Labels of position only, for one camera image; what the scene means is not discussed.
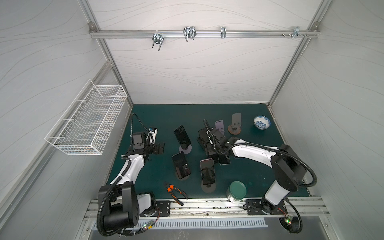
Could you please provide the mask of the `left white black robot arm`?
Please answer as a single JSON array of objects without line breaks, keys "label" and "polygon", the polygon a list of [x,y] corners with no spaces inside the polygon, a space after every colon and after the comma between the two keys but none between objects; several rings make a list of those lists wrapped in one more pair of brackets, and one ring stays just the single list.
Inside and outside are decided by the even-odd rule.
[{"label": "left white black robot arm", "polygon": [[157,128],[132,134],[128,151],[121,156],[125,161],[117,177],[98,192],[97,229],[104,236],[121,234],[138,224],[141,214],[155,214],[157,205],[152,192],[137,194],[135,182],[149,155],[164,152],[163,144],[156,144]]}]

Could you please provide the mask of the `blue edged smartphone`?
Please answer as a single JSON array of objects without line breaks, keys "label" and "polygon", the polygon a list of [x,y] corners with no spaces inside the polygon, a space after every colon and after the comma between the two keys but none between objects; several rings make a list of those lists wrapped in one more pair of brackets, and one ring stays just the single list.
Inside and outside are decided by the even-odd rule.
[{"label": "blue edged smartphone", "polygon": [[229,165],[231,163],[231,159],[227,155],[218,155],[218,162],[220,165]]}]

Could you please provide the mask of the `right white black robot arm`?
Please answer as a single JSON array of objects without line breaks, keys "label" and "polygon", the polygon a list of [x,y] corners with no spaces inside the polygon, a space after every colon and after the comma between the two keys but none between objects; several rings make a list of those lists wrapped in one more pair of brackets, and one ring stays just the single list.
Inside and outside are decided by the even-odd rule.
[{"label": "right white black robot arm", "polygon": [[198,131],[197,140],[207,156],[242,158],[264,164],[273,170],[274,182],[256,204],[264,214],[271,215],[291,192],[317,184],[314,170],[302,161],[288,145],[268,147],[254,144],[237,137],[225,137],[210,127]]}]

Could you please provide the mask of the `brown round phone stand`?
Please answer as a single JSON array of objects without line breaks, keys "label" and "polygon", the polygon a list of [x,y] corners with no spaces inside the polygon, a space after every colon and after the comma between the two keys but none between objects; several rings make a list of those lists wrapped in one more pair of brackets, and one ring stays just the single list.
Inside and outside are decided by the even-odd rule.
[{"label": "brown round phone stand", "polygon": [[232,123],[228,126],[228,132],[231,135],[239,135],[242,127],[242,114],[232,114]]}]

